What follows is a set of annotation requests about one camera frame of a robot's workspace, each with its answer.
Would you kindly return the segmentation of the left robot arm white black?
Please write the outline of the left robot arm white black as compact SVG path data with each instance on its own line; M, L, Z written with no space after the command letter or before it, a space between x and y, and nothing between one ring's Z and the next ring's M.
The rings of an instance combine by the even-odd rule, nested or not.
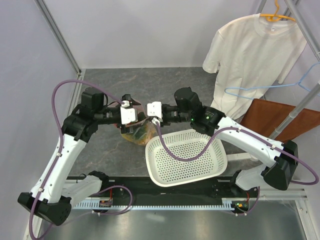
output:
M18 203L31 215L62 225L78 203L90 196L104 197L110 191L109 177L100 171L92 171L79 183L64 188L65 181L79 154L85 148L99 125L117 125L122 133L132 130L127 125L138 121L137 105L130 94L121 103L108 104L108 96L88 87L81 94L80 103L59 127L62 136L36 185L18 197Z

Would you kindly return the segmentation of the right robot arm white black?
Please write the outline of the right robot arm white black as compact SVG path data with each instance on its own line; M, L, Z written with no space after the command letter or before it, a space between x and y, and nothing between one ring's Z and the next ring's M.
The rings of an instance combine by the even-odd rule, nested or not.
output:
M235 197L261 185L274 189L288 189L298 162L298 146L289 141L282 143L253 132L226 116L223 112L205 106L190 87L183 87L174 93L176 104L161 103L158 106L160 125L189 122L200 134L228 142L249 153L261 165L249 170L238 170L229 184L229 191Z

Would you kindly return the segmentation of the clear zip top bag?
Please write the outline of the clear zip top bag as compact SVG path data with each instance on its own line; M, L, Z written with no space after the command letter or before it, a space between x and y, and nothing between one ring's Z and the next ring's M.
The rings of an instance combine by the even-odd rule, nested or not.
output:
M135 100L137 104L135 104L133 107L137 110L137 116L138 116L138 122L133 124L133 132L135 129L139 128L140 126L144 125L153 125L145 116L145 109L142 105L142 103L138 100Z

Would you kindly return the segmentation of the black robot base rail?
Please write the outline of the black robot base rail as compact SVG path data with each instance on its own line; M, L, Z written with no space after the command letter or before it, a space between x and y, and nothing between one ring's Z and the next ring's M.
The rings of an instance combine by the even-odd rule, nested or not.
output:
M88 197L102 200L103 203L115 201L116 205L220 205L223 200L246 202L258 195L257 187L248 191L232 190L231 177L212 177L172 187L161 187L148 176L111 176L102 184L105 189L115 188L98 196Z

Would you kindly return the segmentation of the orange toy pineapple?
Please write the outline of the orange toy pineapple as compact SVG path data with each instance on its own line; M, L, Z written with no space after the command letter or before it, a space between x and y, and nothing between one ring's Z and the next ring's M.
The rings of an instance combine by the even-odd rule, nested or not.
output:
M155 127L149 124L138 127L133 133L121 134L125 140L139 146L146 146L155 135Z

